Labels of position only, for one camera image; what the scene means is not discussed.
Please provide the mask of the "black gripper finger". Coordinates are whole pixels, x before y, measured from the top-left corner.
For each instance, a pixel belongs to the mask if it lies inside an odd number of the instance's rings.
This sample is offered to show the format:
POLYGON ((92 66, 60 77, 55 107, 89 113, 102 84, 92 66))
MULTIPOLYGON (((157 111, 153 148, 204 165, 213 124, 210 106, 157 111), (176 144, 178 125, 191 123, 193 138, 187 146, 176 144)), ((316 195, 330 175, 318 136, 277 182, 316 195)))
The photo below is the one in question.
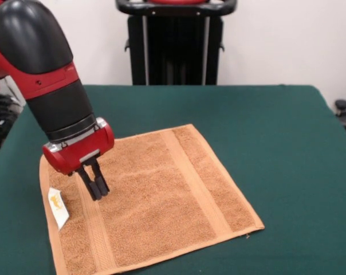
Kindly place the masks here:
POLYGON ((99 163, 96 158, 91 159, 91 168, 95 176, 95 183, 99 189, 101 196, 107 196, 109 193, 109 187, 103 177, 99 163))
POLYGON ((93 201, 98 201, 102 198, 101 192, 96 184, 96 182, 92 181, 88 175, 88 173, 85 171, 84 167, 81 166, 76 170, 76 172, 79 174, 80 178, 85 184, 86 189, 89 192, 89 195, 91 196, 93 201))

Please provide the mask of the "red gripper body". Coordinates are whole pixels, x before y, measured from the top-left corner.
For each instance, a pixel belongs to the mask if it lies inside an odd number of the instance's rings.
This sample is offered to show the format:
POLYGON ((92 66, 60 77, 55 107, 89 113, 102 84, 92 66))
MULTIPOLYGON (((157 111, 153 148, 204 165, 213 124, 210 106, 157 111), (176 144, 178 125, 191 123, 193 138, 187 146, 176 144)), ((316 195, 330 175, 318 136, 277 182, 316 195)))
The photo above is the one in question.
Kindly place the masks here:
POLYGON ((48 142, 42 147, 48 163, 58 172, 68 175, 79 169, 84 162, 97 155, 103 155, 114 146, 114 133, 105 120, 65 142, 48 142))

